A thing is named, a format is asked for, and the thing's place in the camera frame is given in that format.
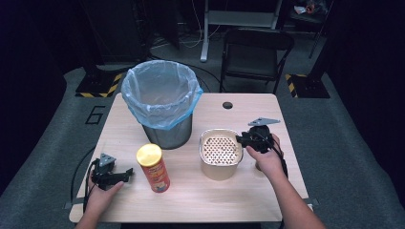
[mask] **yellow and black tape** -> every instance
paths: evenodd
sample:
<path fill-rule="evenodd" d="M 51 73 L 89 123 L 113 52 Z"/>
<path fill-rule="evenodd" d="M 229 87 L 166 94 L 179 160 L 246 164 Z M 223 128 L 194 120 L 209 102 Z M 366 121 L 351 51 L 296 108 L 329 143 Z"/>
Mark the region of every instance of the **yellow and black tape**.
<path fill-rule="evenodd" d="M 298 97 L 298 93 L 294 83 L 292 82 L 292 77 L 307 77 L 305 74 L 286 74 L 286 80 L 288 83 L 289 92 L 291 93 L 292 97 Z"/>
<path fill-rule="evenodd" d="M 114 78 L 113 83 L 111 84 L 110 89 L 108 90 L 108 92 L 103 92 L 103 93 L 76 93 L 76 96 L 80 96 L 80 97 L 111 97 L 111 95 L 114 94 L 114 92 L 117 89 L 119 80 L 122 78 L 122 73 L 116 75 L 116 77 Z"/>

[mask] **person's left hand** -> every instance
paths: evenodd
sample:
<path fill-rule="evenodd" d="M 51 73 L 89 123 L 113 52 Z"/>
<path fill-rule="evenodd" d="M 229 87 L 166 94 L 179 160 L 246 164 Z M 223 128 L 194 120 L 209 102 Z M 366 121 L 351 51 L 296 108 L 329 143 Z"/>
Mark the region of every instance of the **person's left hand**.
<path fill-rule="evenodd" d="M 100 217 L 101 214 L 108 208 L 111 201 L 113 200 L 113 197 L 122 188 L 123 185 L 124 182 L 120 181 L 109 190 L 104 191 L 97 185 L 95 185 L 92 179 L 89 177 L 89 189 L 92 190 L 93 188 L 93 190 L 91 191 L 89 200 L 87 201 L 86 213 L 89 212 L 89 214 L 93 216 Z"/>

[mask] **wrist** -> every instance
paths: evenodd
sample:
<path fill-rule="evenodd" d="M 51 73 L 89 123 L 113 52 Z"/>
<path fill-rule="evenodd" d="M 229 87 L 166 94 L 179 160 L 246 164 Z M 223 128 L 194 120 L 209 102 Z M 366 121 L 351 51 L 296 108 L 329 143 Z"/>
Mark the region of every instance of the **wrist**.
<path fill-rule="evenodd" d="M 279 179 L 287 179 L 283 169 L 281 168 L 273 169 L 271 171 L 264 171 L 264 173 L 271 183 Z"/>
<path fill-rule="evenodd" d="M 75 229 L 89 229 L 89 228 L 96 228 L 97 223 L 99 220 L 99 215 L 94 214 L 93 212 L 86 211 L 83 217 L 78 222 Z"/>
<path fill-rule="evenodd" d="M 102 215 L 102 213 L 99 212 L 98 210 L 88 208 L 86 210 L 86 212 L 84 212 L 83 217 L 86 218 L 86 219 L 91 219 L 91 220 L 98 221 L 100 219 L 101 215 Z"/>

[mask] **table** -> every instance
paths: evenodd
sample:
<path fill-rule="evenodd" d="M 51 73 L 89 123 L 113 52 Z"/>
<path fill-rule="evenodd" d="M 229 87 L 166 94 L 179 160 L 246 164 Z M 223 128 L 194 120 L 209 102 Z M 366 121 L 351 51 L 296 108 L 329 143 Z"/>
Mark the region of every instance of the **table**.
<path fill-rule="evenodd" d="M 232 109 L 225 109 L 231 102 Z M 289 180 L 302 198 L 305 187 L 288 130 L 274 94 L 203 94 L 193 113 L 193 131 L 187 143 L 175 150 L 164 150 L 171 180 L 164 193 L 154 193 L 137 161 L 137 150 L 149 143 L 141 125 L 117 94 L 101 132 L 92 160 L 101 153 L 117 159 L 114 173 L 134 168 L 135 174 L 118 192 L 101 218 L 109 222 L 260 222 L 280 221 L 280 208 L 265 175 L 255 168 L 255 160 L 244 149 L 244 158 L 233 177 L 215 181 L 201 170 L 199 140 L 209 129 L 231 129 L 239 134 L 258 117 L 280 119 L 269 125 L 280 137 Z M 84 197 L 84 178 L 77 194 Z M 82 204 L 71 210 L 70 220 L 78 222 Z"/>
<path fill-rule="evenodd" d="M 208 1 L 205 0 L 203 20 L 203 43 L 201 62 L 206 62 L 208 56 L 208 25 L 247 26 L 276 28 L 279 11 L 283 0 L 277 0 L 275 12 L 247 12 L 209 10 Z"/>

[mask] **trash can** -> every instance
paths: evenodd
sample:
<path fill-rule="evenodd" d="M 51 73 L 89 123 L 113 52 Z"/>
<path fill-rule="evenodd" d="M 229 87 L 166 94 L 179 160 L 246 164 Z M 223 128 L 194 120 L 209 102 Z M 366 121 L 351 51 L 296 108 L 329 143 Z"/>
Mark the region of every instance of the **trash can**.
<path fill-rule="evenodd" d="M 128 71 L 121 93 L 151 143 L 172 150 L 188 141 L 203 94 L 190 68 L 173 61 L 143 62 Z"/>

